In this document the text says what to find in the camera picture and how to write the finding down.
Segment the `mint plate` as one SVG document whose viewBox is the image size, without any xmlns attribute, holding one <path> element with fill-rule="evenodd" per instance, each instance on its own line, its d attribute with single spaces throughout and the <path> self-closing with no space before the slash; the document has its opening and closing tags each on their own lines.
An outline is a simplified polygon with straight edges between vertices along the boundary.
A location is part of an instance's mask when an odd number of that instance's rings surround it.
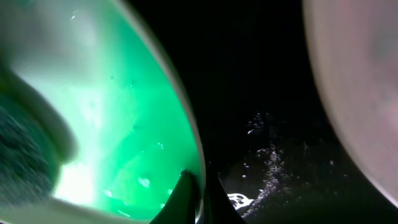
<svg viewBox="0 0 398 224">
<path fill-rule="evenodd" d="M 170 59 L 118 0 L 1 0 L 1 94 L 41 125 L 58 164 L 42 202 L 2 223 L 150 223 L 184 169 L 199 183 L 198 128 Z"/>
</svg>

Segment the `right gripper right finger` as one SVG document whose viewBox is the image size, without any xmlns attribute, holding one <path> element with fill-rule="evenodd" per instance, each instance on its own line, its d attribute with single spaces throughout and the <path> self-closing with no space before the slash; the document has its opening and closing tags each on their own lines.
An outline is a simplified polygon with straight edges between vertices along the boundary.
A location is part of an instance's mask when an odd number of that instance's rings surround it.
<svg viewBox="0 0 398 224">
<path fill-rule="evenodd" d="M 234 209 L 217 173 L 206 170 L 206 187 L 204 196 L 205 224 L 246 224 Z"/>
</svg>

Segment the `green scrubbing sponge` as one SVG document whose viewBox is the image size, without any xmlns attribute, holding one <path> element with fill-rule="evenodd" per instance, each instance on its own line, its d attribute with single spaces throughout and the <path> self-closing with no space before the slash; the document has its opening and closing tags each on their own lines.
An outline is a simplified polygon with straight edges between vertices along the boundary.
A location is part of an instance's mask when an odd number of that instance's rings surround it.
<svg viewBox="0 0 398 224">
<path fill-rule="evenodd" d="M 34 117 L 1 94 L 1 207 L 42 202 L 55 187 L 53 144 Z"/>
</svg>

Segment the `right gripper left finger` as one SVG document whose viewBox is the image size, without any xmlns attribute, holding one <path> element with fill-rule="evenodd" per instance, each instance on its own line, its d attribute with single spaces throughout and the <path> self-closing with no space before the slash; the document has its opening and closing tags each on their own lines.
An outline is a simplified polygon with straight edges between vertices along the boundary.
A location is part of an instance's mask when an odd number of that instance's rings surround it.
<svg viewBox="0 0 398 224">
<path fill-rule="evenodd" d="M 184 169 L 166 204 L 150 224 L 195 224 L 198 203 L 197 177 Z"/>
</svg>

